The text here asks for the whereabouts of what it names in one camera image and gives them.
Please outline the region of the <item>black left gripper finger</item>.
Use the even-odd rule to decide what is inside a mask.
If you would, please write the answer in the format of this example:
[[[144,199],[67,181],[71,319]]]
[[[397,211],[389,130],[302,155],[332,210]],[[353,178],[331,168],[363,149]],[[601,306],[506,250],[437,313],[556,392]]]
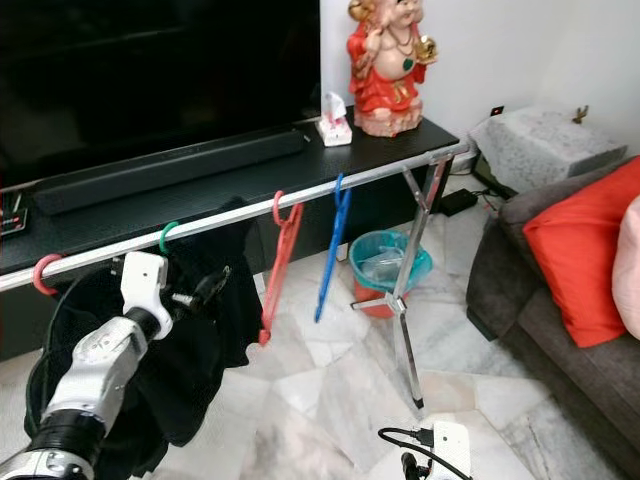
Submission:
[[[215,273],[204,276],[196,287],[189,293],[189,307],[204,307],[215,298],[224,288],[230,275],[229,268],[223,268]]]

